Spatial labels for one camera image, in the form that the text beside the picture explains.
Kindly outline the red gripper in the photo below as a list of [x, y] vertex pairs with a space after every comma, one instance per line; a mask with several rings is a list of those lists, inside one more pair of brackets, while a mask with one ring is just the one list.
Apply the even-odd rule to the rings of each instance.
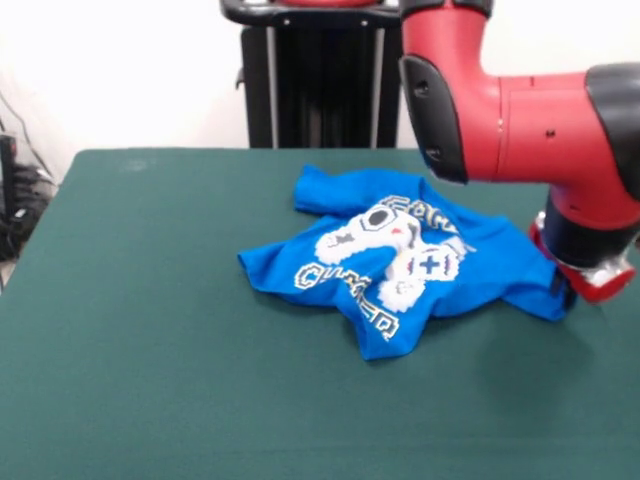
[[[564, 310], [574, 308], [578, 295], [589, 303], [598, 304], [612, 299], [631, 283], [636, 269], [627, 258], [629, 248], [617, 256], [602, 260], [594, 267], [570, 266], [557, 259], [545, 245], [542, 237], [545, 218], [545, 212], [538, 212], [528, 234], [536, 247], [562, 272], [553, 274], [549, 294], [553, 298], [562, 299]], [[570, 285], [563, 287], [563, 275]]]

